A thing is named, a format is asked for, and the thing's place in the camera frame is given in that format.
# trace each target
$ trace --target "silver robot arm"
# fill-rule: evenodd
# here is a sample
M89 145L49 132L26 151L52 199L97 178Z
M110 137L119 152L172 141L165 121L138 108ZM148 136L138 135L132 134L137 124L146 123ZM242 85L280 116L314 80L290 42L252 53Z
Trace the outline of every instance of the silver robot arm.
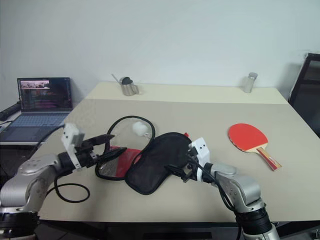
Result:
M61 137L66 152L27 160L4 184L0 192L0 239L36 239L38 212L49 186L58 178L89 168L106 157L95 155L93 149L108 142L113 135L103 134L83 141L84 136L74 124L66 123Z
M258 183L250 176L240 175L237 168L224 163L210 163L210 152L203 138L193 141L188 151L188 173L176 166L166 166L172 174L212 184L219 189L227 208L235 214L246 240L279 240L276 227L270 222Z

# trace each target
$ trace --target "laptop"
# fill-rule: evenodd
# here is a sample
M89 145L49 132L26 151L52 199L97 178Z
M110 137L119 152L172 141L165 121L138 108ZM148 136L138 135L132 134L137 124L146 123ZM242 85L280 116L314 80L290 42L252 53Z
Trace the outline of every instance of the laptop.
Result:
M69 77L18 78L21 115L0 133L1 145L35 145L72 111Z

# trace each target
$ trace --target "beige table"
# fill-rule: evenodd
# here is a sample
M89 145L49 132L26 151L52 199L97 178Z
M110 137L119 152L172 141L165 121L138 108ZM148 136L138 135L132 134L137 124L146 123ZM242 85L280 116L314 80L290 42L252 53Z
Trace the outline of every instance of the beige table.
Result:
M105 133L123 116L138 115L154 123L157 135L188 132L204 137L211 162L233 165L261 186L271 221L320 220L320 139L275 88L140 85L141 94L123 96L117 83L102 82L68 116L86 138ZM260 156L236 149L227 137L235 123L249 123L263 131L268 152L283 167L272 172ZM64 151L62 131L54 133L36 153ZM216 188L168 177L156 192L141 195L124 181L95 176L94 167L66 176L59 183L81 183L91 191L83 203L67 203L54 192L46 198L40 217L46 220L100 222L234 222ZM85 191L66 187L61 192L80 199Z

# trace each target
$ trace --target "metal cup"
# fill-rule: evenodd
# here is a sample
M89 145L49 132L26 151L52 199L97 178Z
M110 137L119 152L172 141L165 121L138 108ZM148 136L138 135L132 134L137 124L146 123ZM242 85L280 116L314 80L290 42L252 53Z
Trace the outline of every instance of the metal cup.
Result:
M127 76L120 81L120 85L125 96L139 94L138 86L135 85L134 82Z
M243 91L247 94L251 93L254 86L255 80L257 79L258 74L255 72L249 72Z

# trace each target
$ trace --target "mesh pouch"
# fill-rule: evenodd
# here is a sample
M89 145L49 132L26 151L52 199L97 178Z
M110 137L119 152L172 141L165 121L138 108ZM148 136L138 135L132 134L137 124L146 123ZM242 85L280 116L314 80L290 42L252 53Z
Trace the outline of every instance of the mesh pouch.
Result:
M138 136L133 132L132 126L141 122L147 127L146 135ZM121 181L124 180L127 170L133 160L138 161L136 156L146 148L155 138L155 127L141 116L124 116L118 119L109 128L107 134L114 135L110 142L106 142L103 155L95 166L95 175L101 179Z
M178 132L168 132L156 137L143 149L125 174L125 182L143 195L152 194L170 175L165 166L183 168L191 140Z

